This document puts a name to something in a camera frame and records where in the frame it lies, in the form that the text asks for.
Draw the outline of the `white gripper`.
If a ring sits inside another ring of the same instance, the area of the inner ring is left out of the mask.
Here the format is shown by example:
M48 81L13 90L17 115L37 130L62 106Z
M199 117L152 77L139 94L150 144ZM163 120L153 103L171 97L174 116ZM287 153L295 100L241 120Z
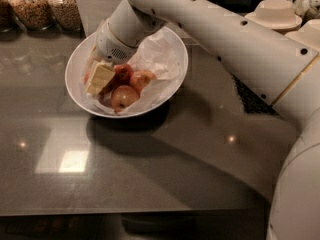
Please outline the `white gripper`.
M123 44L111 31L109 20L101 23L95 32L95 47L99 57L109 61L95 63L91 67L91 72L85 90L91 95L98 95L101 90L115 76L114 64L127 63L137 52L136 48Z

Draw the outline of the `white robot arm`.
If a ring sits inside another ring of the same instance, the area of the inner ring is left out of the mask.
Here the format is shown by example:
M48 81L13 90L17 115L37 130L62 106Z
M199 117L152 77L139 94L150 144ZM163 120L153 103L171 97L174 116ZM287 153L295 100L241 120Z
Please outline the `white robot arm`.
M118 63L166 23L190 35L223 67L293 122L300 135L279 175L266 240L320 240L318 51L207 0L122 0L96 32L98 54Z

